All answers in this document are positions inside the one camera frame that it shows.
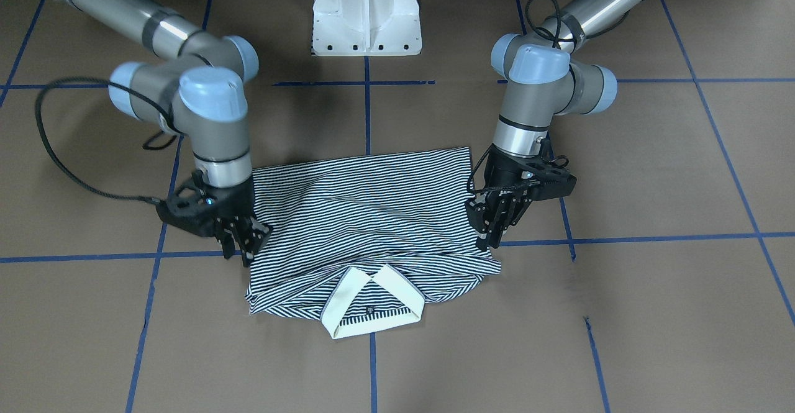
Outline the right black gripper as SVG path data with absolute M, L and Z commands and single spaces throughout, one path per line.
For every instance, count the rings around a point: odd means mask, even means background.
M 252 175 L 236 186 L 218 188 L 205 181 L 202 171 L 193 171 L 155 207 L 163 222 L 197 237 L 215 237 L 225 260 L 241 255 L 242 266 L 250 268 L 273 232 L 255 217 L 254 201 Z

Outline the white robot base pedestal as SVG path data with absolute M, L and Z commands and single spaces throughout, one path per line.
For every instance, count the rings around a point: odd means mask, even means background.
M 317 57 L 421 54 L 420 0 L 313 0 L 312 10 Z

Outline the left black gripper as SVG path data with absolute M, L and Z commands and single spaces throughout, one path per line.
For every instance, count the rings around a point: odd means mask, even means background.
M 466 192 L 472 195 L 466 216 L 478 233 L 475 246 L 483 252 L 499 248 L 504 232 L 519 223 L 534 201 L 568 197 L 577 177 L 567 166 L 565 156 L 515 157 L 491 145 L 466 181 Z

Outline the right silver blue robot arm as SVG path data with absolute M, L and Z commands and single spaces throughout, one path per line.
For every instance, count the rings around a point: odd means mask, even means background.
M 93 77 L 65 77 L 43 87 L 34 105 L 37 129 L 49 158 L 83 189 L 101 197 L 154 206 L 162 222 L 197 237 L 212 237 L 225 258 L 236 252 L 248 268 L 272 229 L 255 215 L 244 86 L 259 70 L 258 55 L 239 36 L 214 37 L 180 13 L 153 0 L 54 0 L 94 17 L 163 60 L 159 65 L 121 64 L 103 81 L 117 110 L 151 122 L 191 142 L 195 170 L 165 198 L 127 196 L 96 189 L 57 158 L 43 127 L 43 99 L 65 84 L 93 84 Z

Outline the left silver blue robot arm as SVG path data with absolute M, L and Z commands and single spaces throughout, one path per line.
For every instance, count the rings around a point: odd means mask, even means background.
M 568 197 L 576 177 L 568 159 L 551 158 L 549 127 L 554 116 L 592 115 L 607 110 L 618 93 L 613 72 L 580 63 L 571 55 L 589 40 L 616 28 L 645 0 L 573 0 L 528 33 L 495 42 L 491 66 L 506 80 L 506 92 L 491 146 L 478 162 L 484 187 L 468 181 L 469 222 L 476 246 L 499 248 L 504 232 L 519 223 L 535 201 Z

